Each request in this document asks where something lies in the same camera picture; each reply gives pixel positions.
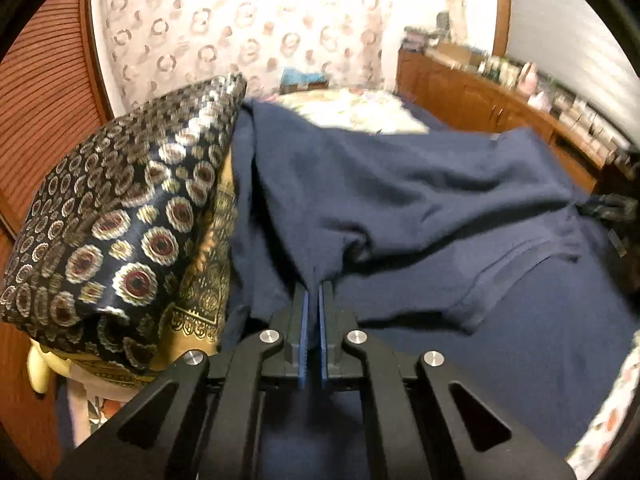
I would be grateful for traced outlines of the navy printed t-shirt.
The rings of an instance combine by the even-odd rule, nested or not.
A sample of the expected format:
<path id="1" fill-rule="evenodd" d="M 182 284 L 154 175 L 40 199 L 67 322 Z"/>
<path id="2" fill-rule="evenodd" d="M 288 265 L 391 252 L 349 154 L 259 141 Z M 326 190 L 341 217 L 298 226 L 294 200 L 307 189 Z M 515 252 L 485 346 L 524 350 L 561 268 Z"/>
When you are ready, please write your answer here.
<path id="1" fill-rule="evenodd" d="M 533 131 L 321 128 L 245 103 L 222 342 L 323 282 L 366 330 L 436 350 L 567 457 L 608 397 L 636 307 L 603 226 Z"/>

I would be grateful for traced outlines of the gold patterned folded cloth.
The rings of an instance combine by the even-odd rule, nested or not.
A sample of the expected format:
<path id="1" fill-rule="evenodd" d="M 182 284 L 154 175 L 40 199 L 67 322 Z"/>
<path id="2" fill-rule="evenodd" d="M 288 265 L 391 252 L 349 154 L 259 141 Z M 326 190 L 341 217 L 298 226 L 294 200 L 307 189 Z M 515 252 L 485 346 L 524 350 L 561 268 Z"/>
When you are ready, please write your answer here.
<path id="1" fill-rule="evenodd" d="M 212 206 L 200 223 L 201 233 L 184 272 L 176 300 L 163 322 L 160 343 L 150 369 L 143 375 L 128 372 L 88 354 L 66 354 L 32 341 L 26 370 L 35 392 L 48 390 L 50 376 L 57 374 L 99 388 L 140 389 L 166 370 L 188 350 L 214 356 L 221 349 L 231 286 L 230 238 L 236 220 L 236 196 L 232 155 L 224 159 Z"/>

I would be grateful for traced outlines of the pink thermos jug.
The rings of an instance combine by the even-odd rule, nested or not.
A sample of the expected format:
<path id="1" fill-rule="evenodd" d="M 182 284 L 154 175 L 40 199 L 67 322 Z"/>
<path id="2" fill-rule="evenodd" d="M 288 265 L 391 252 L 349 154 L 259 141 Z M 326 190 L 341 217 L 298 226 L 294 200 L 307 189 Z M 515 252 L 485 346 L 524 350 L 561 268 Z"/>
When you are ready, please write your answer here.
<path id="1" fill-rule="evenodd" d="M 518 76 L 516 90 L 526 98 L 534 96 L 538 86 L 537 65 L 534 62 L 527 62 Z"/>

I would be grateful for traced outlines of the orange print white blanket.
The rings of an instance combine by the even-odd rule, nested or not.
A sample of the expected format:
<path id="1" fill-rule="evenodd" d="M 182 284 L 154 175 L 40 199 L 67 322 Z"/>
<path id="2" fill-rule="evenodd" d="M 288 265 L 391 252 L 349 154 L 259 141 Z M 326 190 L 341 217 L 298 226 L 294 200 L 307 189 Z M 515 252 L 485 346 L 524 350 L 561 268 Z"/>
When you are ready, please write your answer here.
<path id="1" fill-rule="evenodd" d="M 631 348 L 608 397 L 575 444 L 566 461 L 578 480 L 588 479 L 604 461 L 606 453 L 623 426 L 634 394 L 639 388 L 639 332 L 631 339 Z"/>

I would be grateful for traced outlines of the wooden sideboard cabinet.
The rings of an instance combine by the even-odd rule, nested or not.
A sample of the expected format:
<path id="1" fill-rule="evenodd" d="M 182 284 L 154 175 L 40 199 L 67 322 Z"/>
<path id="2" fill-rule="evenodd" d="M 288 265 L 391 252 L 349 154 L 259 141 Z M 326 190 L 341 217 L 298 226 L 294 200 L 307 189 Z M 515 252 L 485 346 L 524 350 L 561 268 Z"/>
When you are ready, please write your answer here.
<path id="1" fill-rule="evenodd" d="M 533 128 L 570 177 L 588 192 L 603 192 L 602 148 L 547 112 L 481 76 L 452 68 L 426 54 L 398 52 L 396 88 L 447 126 L 461 131 L 503 133 Z"/>

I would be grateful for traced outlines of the grey window blind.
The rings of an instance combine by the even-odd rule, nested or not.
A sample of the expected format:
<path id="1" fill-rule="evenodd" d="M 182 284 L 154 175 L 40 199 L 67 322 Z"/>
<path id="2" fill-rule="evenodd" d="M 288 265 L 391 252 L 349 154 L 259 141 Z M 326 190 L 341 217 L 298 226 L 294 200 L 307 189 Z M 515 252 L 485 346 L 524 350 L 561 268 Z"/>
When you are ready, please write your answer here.
<path id="1" fill-rule="evenodd" d="M 511 0 L 506 53 L 536 63 L 639 140 L 639 78 L 586 0 Z"/>

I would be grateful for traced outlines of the black circle pattern folded cloth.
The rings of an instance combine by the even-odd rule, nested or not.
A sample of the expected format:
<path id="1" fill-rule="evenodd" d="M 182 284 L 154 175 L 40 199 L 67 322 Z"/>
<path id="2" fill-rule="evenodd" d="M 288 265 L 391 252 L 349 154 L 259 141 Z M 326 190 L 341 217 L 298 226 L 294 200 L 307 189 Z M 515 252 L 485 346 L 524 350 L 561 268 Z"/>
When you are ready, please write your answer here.
<path id="1" fill-rule="evenodd" d="M 1 318 L 45 347 L 141 375 L 212 203 L 246 82 L 172 90 L 43 179 L 4 268 Z"/>

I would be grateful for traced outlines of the open cardboard box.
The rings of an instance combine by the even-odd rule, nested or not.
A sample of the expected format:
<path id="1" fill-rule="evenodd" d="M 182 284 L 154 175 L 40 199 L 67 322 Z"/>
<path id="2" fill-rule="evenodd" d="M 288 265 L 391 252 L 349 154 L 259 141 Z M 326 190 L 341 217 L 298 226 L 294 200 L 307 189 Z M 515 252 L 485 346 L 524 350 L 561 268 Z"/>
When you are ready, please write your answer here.
<path id="1" fill-rule="evenodd" d="M 465 44 L 440 42 L 432 49 L 432 55 L 444 63 L 452 66 L 472 66 L 477 68 L 486 58 L 483 51 L 479 51 Z"/>

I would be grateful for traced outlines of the floral rose bedspread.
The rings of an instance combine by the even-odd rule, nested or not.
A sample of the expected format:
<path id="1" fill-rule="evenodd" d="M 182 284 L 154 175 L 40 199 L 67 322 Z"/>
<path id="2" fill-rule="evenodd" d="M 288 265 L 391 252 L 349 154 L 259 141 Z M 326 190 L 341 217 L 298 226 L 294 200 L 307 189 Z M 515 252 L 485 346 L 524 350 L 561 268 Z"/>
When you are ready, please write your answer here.
<path id="1" fill-rule="evenodd" d="M 326 89 L 281 94 L 274 104 L 292 110 L 321 128 L 370 134 L 429 133 L 401 99 L 384 90 Z"/>

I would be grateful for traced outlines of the cardboard box blue contents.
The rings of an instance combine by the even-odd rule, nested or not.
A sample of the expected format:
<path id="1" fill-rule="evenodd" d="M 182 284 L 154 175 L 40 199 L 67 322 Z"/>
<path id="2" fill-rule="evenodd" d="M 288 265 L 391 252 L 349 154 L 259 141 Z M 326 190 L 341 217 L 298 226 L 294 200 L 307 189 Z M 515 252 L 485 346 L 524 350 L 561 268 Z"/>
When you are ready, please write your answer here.
<path id="1" fill-rule="evenodd" d="M 286 68 L 280 80 L 281 94 L 329 88 L 329 81 L 322 73 L 304 73 L 295 68 Z"/>

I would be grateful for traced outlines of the wooden louvered wardrobe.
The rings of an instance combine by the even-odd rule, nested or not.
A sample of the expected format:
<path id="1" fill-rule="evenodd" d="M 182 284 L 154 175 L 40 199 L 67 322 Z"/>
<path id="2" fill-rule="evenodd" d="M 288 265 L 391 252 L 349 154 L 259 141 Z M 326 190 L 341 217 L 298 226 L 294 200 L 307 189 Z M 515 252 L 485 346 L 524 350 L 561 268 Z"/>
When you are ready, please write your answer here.
<path id="1" fill-rule="evenodd" d="M 113 116 L 91 0 L 14 0 L 1 34 L 1 229 L 14 236 L 44 174 Z"/>

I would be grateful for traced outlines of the circle pattern sheer curtain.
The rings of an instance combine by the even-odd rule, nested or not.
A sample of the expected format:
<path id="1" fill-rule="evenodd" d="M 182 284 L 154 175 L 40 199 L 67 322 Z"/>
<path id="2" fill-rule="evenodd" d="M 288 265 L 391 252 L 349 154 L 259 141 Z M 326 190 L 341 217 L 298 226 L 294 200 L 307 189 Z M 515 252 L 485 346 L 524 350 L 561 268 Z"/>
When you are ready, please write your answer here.
<path id="1" fill-rule="evenodd" d="M 250 96 L 284 76 L 380 88 L 392 0 L 96 0 L 107 69 L 125 110 L 240 72 Z"/>

